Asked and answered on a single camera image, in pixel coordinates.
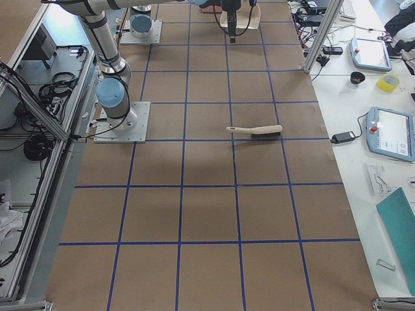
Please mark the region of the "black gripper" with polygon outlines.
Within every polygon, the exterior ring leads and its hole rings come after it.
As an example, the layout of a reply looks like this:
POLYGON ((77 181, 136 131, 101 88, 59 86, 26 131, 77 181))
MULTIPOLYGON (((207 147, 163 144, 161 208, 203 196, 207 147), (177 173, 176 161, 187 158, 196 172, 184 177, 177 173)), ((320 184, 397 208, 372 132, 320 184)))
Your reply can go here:
POLYGON ((241 8, 241 0, 223 0, 222 10, 227 13, 226 21, 230 43, 235 43, 237 27, 237 11, 241 8))

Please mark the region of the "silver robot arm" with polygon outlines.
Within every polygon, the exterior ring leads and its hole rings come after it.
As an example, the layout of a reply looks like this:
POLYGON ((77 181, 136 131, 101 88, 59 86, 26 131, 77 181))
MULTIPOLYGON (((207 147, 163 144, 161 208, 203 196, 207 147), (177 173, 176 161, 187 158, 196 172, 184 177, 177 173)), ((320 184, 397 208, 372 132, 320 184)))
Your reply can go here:
POLYGON ((148 6, 166 3, 167 0, 83 0, 83 1, 44 1, 45 4, 59 5, 65 11, 78 16, 86 36, 99 59, 99 67, 104 76, 124 76, 130 78, 131 70, 121 57, 108 26, 105 11, 119 10, 133 6, 148 6))
POLYGON ((130 7, 130 32, 139 38, 147 36, 152 28, 151 5, 130 7))

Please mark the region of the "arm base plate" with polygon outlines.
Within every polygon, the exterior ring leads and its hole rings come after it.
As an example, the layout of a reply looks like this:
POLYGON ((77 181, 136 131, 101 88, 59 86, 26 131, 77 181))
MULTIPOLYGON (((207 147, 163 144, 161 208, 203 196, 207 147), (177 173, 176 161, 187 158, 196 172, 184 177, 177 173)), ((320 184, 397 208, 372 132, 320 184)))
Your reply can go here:
POLYGON ((162 20, 152 20, 152 27, 148 32, 130 32, 130 20, 124 24, 121 36, 121 45, 152 45, 159 44, 161 38, 162 20))
POLYGON ((106 121, 97 125, 97 134, 93 137, 95 143, 144 143, 147 136, 150 102, 131 102, 130 112, 123 123, 122 119, 108 119, 105 110, 101 109, 100 118, 106 121))

